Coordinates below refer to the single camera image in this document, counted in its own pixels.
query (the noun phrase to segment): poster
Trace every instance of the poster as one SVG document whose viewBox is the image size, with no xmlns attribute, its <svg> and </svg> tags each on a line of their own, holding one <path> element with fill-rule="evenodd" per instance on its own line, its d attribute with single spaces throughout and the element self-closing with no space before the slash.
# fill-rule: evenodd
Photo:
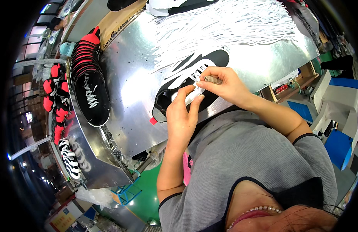
<svg viewBox="0 0 358 232">
<path fill-rule="evenodd" d="M 75 221 L 75 217 L 65 208 L 58 213 L 56 218 L 51 221 L 51 224 L 59 232 L 65 232 Z"/>
</svg>

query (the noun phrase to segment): black collar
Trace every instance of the black collar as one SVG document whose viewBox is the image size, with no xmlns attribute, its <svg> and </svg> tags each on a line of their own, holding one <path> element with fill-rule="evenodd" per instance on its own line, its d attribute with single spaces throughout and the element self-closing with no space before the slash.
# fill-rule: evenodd
<svg viewBox="0 0 358 232">
<path fill-rule="evenodd" d="M 259 185 L 260 187 L 264 188 L 265 191 L 273 195 L 274 199 L 283 207 L 283 209 L 290 208 L 294 205 L 306 205 L 317 209 L 323 209 L 323 187 L 322 187 L 322 180 L 320 177 L 313 177 L 301 184 L 298 184 L 295 187 L 286 189 L 279 193 L 270 191 L 262 183 L 260 183 L 254 178 L 242 177 L 239 178 L 232 185 L 231 191 L 229 192 L 229 196 L 228 196 L 227 207 L 225 208 L 225 212 L 221 220 L 201 230 L 201 232 L 209 232 L 209 231 L 219 232 L 224 230 L 225 218 L 227 216 L 233 191 L 236 188 L 237 184 L 243 180 L 252 181 L 257 185 Z"/>
</svg>

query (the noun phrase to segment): metal table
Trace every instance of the metal table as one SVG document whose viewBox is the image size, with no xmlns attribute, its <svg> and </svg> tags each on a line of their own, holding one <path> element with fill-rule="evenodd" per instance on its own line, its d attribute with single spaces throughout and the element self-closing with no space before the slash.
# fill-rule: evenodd
<svg viewBox="0 0 358 232">
<path fill-rule="evenodd" d="M 293 16 L 298 26 L 298 42 L 279 41 L 269 45 L 232 45 L 228 47 L 231 67 L 250 89 L 257 92 L 287 75 L 319 55 L 318 50 L 302 23 Z M 153 74 L 155 42 L 154 31 L 148 22 L 153 18 L 144 11 L 136 16 L 104 50 L 100 59 L 111 100 L 111 115 L 106 124 L 124 159 L 163 142 L 167 139 L 167 124 L 152 125 L 154 98 L 169 68 Z M 87 187 L 106 188 L 121 186 L 134 181 L 129 171 L 121 165 L 106 146 L 100 128 L 91 127 L 82 116 L 73 92 L 70 92 L 77 119 L 69 137 L 78 138 L 91 164 L 83 171 Z M 231 106 L 218 98 L 199 113 L 199 122 Z"/>
</svg>

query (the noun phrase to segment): hand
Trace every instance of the hand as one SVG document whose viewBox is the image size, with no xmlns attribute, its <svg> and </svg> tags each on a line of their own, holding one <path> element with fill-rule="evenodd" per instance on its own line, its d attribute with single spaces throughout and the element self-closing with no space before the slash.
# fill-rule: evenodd
<svg viewBox="0 0 358 232">
<path fill-rule="evenodd" d="M 203 77 L 210 75 L 222 79 L 223 84 L 216 85 L 204 81 Z M 207 67 L 205 71 L 202 72 L 200 80 L 201 81 L 197 82 L 198 87 L 209 90 L 242 109 L 247 110 L 252 101 L 253 94 L 250 93 L 245 84 L 237 76 L 237 73 L 230 67 Z"/>
<path fill-rule="evenodd" d="M 205 97 L 204 95 L 196 97 L 192 101 L 188 113 L 185 106 L 185 97 L 194 89 L 194 85 L 188 85 L 179 89 L 177 97 L 166 111 L 167 132 L 169 134 L 167 146 L 183 149 L 183 152 L 195 131 L 198 121 L 198 109 Z"/>
</svg>

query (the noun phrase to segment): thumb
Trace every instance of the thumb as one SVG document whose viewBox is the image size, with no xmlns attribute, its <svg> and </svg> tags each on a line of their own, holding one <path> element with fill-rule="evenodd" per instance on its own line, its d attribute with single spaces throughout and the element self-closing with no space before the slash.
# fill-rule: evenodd
<svg viewBox="0 0 358 232">
<path fill-rule="evenodd" d="M 204 98 L 205 96 L 201 94 L 191 102 L 191 107 L 188 113 L 188 116 L 191 120 L 198 120 L 198 109 L 200 108 L 200 104 Z"/>
<path fill-rule="evenodd" d="M 200 88 L 203 88 L 205 90 L 209 90 L 210 92 L 213 92 L 214 94 L 217 94 L 217 92 L 219 91 L 219 87 L 221 85 L 216 85 L 212 82 L 207 82 L 207 81 L 199 81 L 196 83 L 196 85 Z"/>
</svg>

